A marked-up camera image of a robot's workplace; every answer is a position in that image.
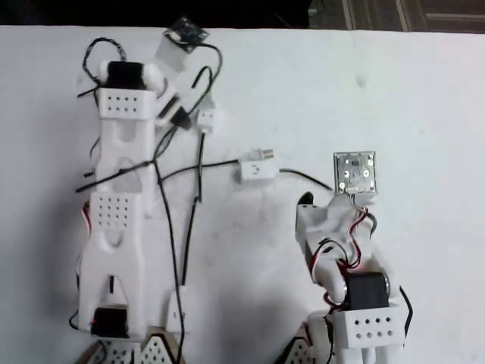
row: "electrical connector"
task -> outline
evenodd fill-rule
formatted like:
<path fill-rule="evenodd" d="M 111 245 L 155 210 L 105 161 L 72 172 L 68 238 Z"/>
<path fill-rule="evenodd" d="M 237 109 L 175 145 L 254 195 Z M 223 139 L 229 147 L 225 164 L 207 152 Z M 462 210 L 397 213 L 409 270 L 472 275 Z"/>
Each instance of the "electrical connector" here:
<path fill-rule="evenodd" d="M 199 110 L 196 118 L 197 128 L 206 134 L 212 134 L 216 118 L 215 108 L 203 108 Z"/>
<path fill-rule="evenodd" d="M 255 149 L 239 160 L 242 184 L 274 180 L 279 169 L 272 149 Z"/>

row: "cable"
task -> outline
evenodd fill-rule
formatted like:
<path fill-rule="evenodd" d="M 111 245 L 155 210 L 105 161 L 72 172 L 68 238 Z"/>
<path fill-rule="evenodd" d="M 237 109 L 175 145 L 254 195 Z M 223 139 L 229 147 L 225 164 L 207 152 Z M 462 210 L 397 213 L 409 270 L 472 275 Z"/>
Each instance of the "cable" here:
<path fill-rule="evenodd" d="M 202 133 L 200 136 L 200 144 L 199 144 L 199 163 L 197 166 L 197 187 L 198 187 L 198 194 L 199 194 L 199 202 L 202 203 L 202 158 L 204 156 L 204 142 L 205 142 L 205 133 Z"/>
<path fill-rule="evenodd" d="M 342 246 L 342 244 L 338 243 L 337 241 L 335 241 L 333 239 L 325 238 L 325 239 L 323 239 L 319 243 L 318 248 L 315 250 L 315 253 L 312 256 L 311 262 L 310 262 L 310 275 L 311 275 L 311 280 L 313 282 L 315 282 L 315 283 L 316 283 L 316 280 L 315 280 L 315 268 L 317 266 L 318 260 L 319 260 L 319 258 L 320 258 L 320 256 L 322 254 L 326 254 L 326 253 L 329 253 L 330 251 L 332 251 L 333 247 L 330 247 L 331 249 L 328 249 L 327 248 L 326 250 L 323 250 L 323 251 L 322 251 L 322 249 L 324 248 L 324 246 L 326 246 L 327 244 L 330 244 L 330 243 L 335 244 L 336 246 L 338 246 L 343 251 L 343 254 L 346 257 L 345 267 L 349 266 L 349 257 L 347 256 L 347 252 L 344 249 L 344 247 Z"/>
<path fill-rule="evenodd" d="M 179 309 L 179 318 L 180 318 L 180 343 L 179 343 L 179 350 L 177 353 L 177 364 L 180 364 L 180 359 L 182 357 L 182 348 L 183 348 L 183 341 L 185 339 L 185 325 L 183 322 L 183 310 L 182 310 L 182 301 L 180 299 L 180 285 L 179 285 L 179 274 L 178 274 L 178 268 L 177 268 L 177 253 L 175 251 L 175 236 L 174 236 L 174 226 L 172 224 L 172 217 L 171 217 L 171 212 L 170 212 L 170 206 L 168 205 L 168 198 L 165 193 L 165 188 L 163 184 L 163 180 L 161 179 L 160 175 L 160 168 L 158 167 L 158 164 L 156 163 L 156 156 L 157 156 L 157 151 L 155 150 L 155 155 L 154 155 L 154 166 L 155 166 L 155 172 L 157 175 L 157 184 L 158 187 L 160 188 L 160 194 L 161 198 L 164 201 L 164 206 L 165 206 L 165 213 L 167 214 L 167 221 L 168 221 L 168 230 L 170 234 L 170 244 L 171 244 L 171 250 L 172 250 L 172 263 L 173 263 L 173 268 L 174 268 L 174 280 L 175 280 L 175 294 L 177 295 L 177 305 Z"/>
<path fill-rule="evenodd" d="M 365 212 L 360 212 L 360 211 L 358 212 L 357 219 L 349 227 L 349 236 L 352 239 L 352 244 L 355 248 L 355 254 L 356 254 L 355 261 L 349 267 L 347 267 L 350 269 L 356 269 L 361 264 L 362 251 L 360 246 L 357 244 L 357 241 L 354 238 L 354 230 L 367 217 L 367 214 L 368 214 L 367 207 L 364 208 L 364 211 Z"/>
<path fill-rule="evenodd" d="M 316 183 L 317 185 L 323 187 L 325 190 L 329 190 L 329 191 L 333 191 L 333 188 L 330 187 L 329 185 L 327 184 L 324 184 L 323 182 L 320 182 L 319 180 L 311 177 L 311 176 L 308 176 L 307 174 L 303 173 L 303 172 L 300 172 L 300 171 L 296 171 L 294 169 L 291 169 L 291 168 L 280 168 L 280 173 L 292 173 L 292 174 L 297 174 L 303 178 L 306 178 L 307 180 L 310 180 L 311 182 L 314 182 Z"/>
<path fill-rule="evenodd" d="M 76 326 L 74 323 L 73 323 L 73 320 L 74 318 L 79 314 L 79 310 L 76 310 L 76 312 L 69 318 L 69 326 L 70 328 L 74 329 L 74 330 L 79 330 L 79 326 Z"/>
<path fill-rule="evenodd" d="M 333 325 L 328 318 L 324 316 L 325 325 L 327 325 L 328 340 L 330 342 L 330 352 L 328 353 L 327 364 L 330 364 L 333 355 Z"/>
<path fill-rule="evenodd" d="M 239 163 L 238 159 L 231 159 L 229 161 L 209 163 L 209 164 L 206 164 L 206 165 L 202 165 L 202 168 L 220 167 L 222 165 L 233 165 L 233 164 L 236 164 L 236 163 Z M 187 172 L 187 171 L 191 171 L 192 169 L 197 169 L 197 168 L 199 168 L 199 165 L 191 165 L 190 167 L 185 167 L 185 168 L 179 169 L 177 171 L 174 171 L 174 172 L 167 174 L 165 177 L 162 178 L 162 180 L 165 181 L 170 177 L 176 176 L 177 174 Z"/>
<path fill-rule="evenodd" d="M 86 72 L 86 74 L 89 76 L 89 78 L 97 85 L 101 85 L 101 81 L 98 77 L 94 76 L 91 71 L 88 69 L 88 65 L 87 65 L 87 62 L 88 62 L 88 58 L 89 58 L 89 55 L 91 55 L 91 51 L 92 49 L 94 48 L 94 46 L 100 42 L 107 42 L 107 43 L 111 43 L 113 46 L 116 47 L 116 49 L 118 50 L 118 54 L 120 55 L 120 59 L 122 62 L 125 62 L 127 60 L 127 53 L 125 52 L 125 50 L 123 49 L 123 47 L 121 46 L 120 43 L 118 43 L 116 40 L 114 39 L 111 39 L 111 38 L 105 38 L 103 36 L 99 37 L 99 38 L 96 38 L 94 39 L 89 45 L 88 45 L 88 48 L 86 48 L 86 53 L 84 54 L 84 58 L 83 58 L 83 70 L 84 72 Z"/>
<path fill-rule="evenodd" d="M 175 133 L 177 132 L 177 129 L 178 127 L 176 127 L 175 125 L 172 125 L 172 127 L 169 130 L 167 130 L 167 133 L 164 134 L 164 136 L 160 139 L 160 142 L 158 142 L 157 147 L 155 148 L 154 158 L 158 158 L 165 153 L 168 146 L 172 143 L 172 139 L 175 137 Z M 165 144 L 164 148 L 160 150 L 165 140 L 167 140 L 167 143 Z"/>
<path fill-rule="evenodd" d="M 187 43 L 187 42 L 180 42 L 180 41 L 176 41 L 175 39 L 173 39 L 171 37 L 170 34 L 165 34 L 165 36 L 173 43 L 175 44 L 176 46 L 179 46 L 179 45 L 184 45 L 184 44 L 190 44 L 191 46 L 193 47 L 196 47 L 196 48 L 209 48 L 209 49 L 213 49 L 216 51 L 217 53 L 217 58 L 218 58 L 218 64 L 217 64 L 217 68 L 216 68 L 216 71 L 214 73 L 214 77 L 211 77 L 209 79 L 209 84 L 208 86 L 205 88 L 205 91 L 203 92 L 203 94 L 199 97 L 199 99 L 197 100 L 197 102 L 194 104 L 194 106 L 190 109 L 190 111 L 188 112 L 189 115 L 191 115 L 200 105 L 200 103 L 202 102 L 202 100 L 211 92 L 211 89 L 212 89 L 212 85 L 214 84 L 214 82 L 216 81 L 217 77 L 219 76 L 219 73 L 221 72 L 221 68 L 224 64 L 224 57 L 222 55 L 222 52 L 221 50 L 216 47 L 215 45 L 212 45 L 212 44 L 209 44 L 209 43 Z M 196 85 L 199 81 L 199 78 L 201 77 L 202 75 L 202 72 L 205 70 L 205 69 L 209 69 L 210 72 L 211 72 L 211 69 L 209 66 L 204 66 L 200 71 L 199 71 L 199 74 L 197 75 L 196 77 L 196 80 L 194 81 L 194 84 Z"/>
<path fill-rule="evenodd" d="M 185 286 L 187 282 L 187 270 L 189 268 L 189 250 L 190 250 L 190 237 L 192 236 L 192 225 L 194 217 L 196 215 L 196 207 L 199 199 L 194 197 L 192 202 L 192 211 L 190 212 L 189 227 L 187 228 L 187 236 L 185 239 L 185 252 L 183 254 L 183 270 L 182 270 L 182 285 Z"/>
<path fill-rule="evenodd" d="M 104 182 L 108 182 L 110 180 L 113 180 L 116 177 L 120 177 L 120 176 L 122 176 L 126 173 L 136 171 L 137 169 L 140 169 L 140 168 L 148 167 L 151 163 L 153 163 L 153 161 L 144 161 L 144 162 L 141 162 L 141 163 L 134 165 L 132 167 L 129 167 L 129 168 L 122 168 L 117 173 L 112 174 L 111 176 L 107 176 L 105 178 L 102 178 L 101 180 L 95 180 L 94 182 L 92 182 L 90 184 L 85 184 L 84 186 L 79 187 L 75 192 L 76 193 L 84 192 L 86 190 L 89 190 L 90 188 L 98 186 L 99 184 L 103 184 Z"/>
<path fill-rule="evenodd" d="M 411 320 L 412 320 L 414 311 L 412 309 L 411 301 L 409 300 L 408 295 L 406 294 L 402 286 L 399 286 L 399 291 L 401 292 L 402 298 L 404 298 L 404 301 L 406 302 L 406 306 L 408 307 L 408 317 L 406 318 L 406 323 L 404 324 L 404 334 L 407 337 L 408 331 L 409 331 L 409 325 L 411 325 Z"/>

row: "white plastic bracket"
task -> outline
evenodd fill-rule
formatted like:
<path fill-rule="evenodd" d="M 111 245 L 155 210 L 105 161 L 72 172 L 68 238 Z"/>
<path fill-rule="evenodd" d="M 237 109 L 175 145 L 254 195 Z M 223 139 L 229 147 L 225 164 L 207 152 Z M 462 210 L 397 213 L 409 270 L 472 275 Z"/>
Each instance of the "white plastic bracket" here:
<path fill-rule="evenodd" d="M 333 326 L 335 344 L 342 349 L 385 347 L 405 342 L 402 310 L 398 306 L 336 312 Z"/>
<path fill-rule="evenodd" d="M 196 310 L 199 300 L 193 289 L 187 286 L 180 286 L 180 301 L 182 303 L 184 328 L 186 334 L 188 334 L 193 331 L 193 325 L 197 319 Z M 166 329 L 173 334 L 179 334 L 181 332 L 177 292 L 173 292 L 170 297 Z"/>

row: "white surface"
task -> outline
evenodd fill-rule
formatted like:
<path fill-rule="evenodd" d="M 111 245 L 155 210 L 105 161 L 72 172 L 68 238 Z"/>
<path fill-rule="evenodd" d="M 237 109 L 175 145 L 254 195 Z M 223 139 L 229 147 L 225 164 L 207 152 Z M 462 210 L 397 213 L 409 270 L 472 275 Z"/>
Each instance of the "white surface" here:
<path fill-rule="evenodd" d="M 75 97 L 92 87 L 81 61 L 96 36 L 116 38 L 132 61 L 149 61 L 160 35 L 0 28 L 1 362 L 73 362 L 90 341 L 67 325 L 86 239 L 78 211 L 87 194 L 74 189 L 90 168 L 99 128 L 92 98 Z M 405 362 L 485 362 L 484 40 L 300 30 L 214 30 L 208 39 L 224 52 L 213 95 L 226 122 L 206 143 L 205 162 L 269 145 L 282 166 L 330 183 L 334 151 L 377 152 L 375 239 L 395 259 L 415 307 Z M 115 49 L 100 46 L 89 66 L 110 56 Z M 193 53 L 193 76 L 207 60 L 216 60 L 210 50 Z M 176 136 L 163 171 L 193 164 L 197 144 L 195 133 Z M 300 321 L 323 308 L 295 241 L 295 204 L 307 190 L 319 205 L 330 196 L 293 176 L 241 190 L 231 167 L 207 170 L 204 178 L 188 275 L 203 315 L 185 357 L 269 363 Z M 178 245 L 193 186 L 193 174 L 167 182 Z M 170 271 L 166 225 L 161 229 L 161 264 Z"/>

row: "robot part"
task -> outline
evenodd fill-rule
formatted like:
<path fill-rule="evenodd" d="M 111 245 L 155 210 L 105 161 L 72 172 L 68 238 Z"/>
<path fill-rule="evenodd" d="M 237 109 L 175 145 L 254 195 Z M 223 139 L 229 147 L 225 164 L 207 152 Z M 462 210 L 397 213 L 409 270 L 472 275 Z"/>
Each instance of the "robot part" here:
<path fill-rule="evenodd" d="M 187 126 L 177 93 L 154 64 L 103 62 L 100 75 L 96 180 L 151 160 L 157 124 Z M 148 326 L 160 325 L 162 285 L 147 281 L 164 275 L 160 264 L 151 264 L 150 257 L 162 252 L 154 252 L 146 233 L 155 187 L 149 165 L 91 194 L 92 233 L 80 261 L 80 330 L 139 340 Z"/>
<path fill-rule="evenodd" d="M 322 208 L 306 193 L 296 206 L 296 239 L 330 305 L 308 317 L 317 364 L 330 363 L 332 353 L 339 364 L 394 364 L 401 357 L 408 323 L 394 302 L 400 286 L 371 241 L 374 161 L 374 152 L 336 153 L 335 197 Z"/>

